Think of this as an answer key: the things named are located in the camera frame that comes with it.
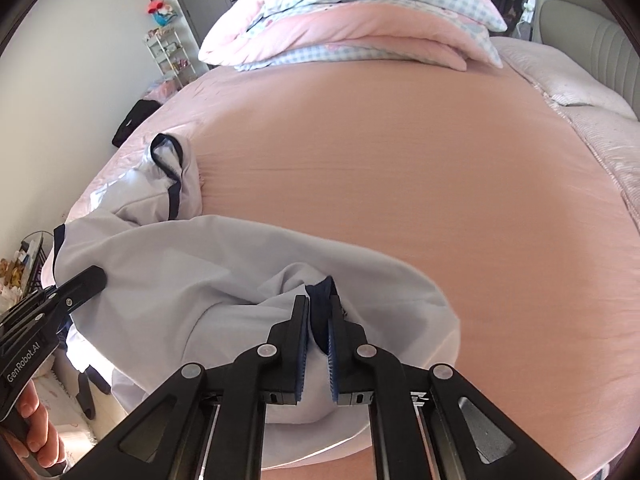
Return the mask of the person's left hand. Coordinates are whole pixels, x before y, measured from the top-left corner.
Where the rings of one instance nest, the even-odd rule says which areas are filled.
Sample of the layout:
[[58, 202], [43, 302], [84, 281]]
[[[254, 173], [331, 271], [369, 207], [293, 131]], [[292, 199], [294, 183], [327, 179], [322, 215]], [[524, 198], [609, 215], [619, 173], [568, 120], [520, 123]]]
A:
[[66, 461], [64, 443], [50, 421], [49, 412], [40, 403], [34, 382], [31, 380], [15, 403], [17, 413], [28, 421], [29, 430], [23, 440], [11, 431], [1, 430], [14, 454], [24, 460], [35, 456], [43, 468], [50, 468]]

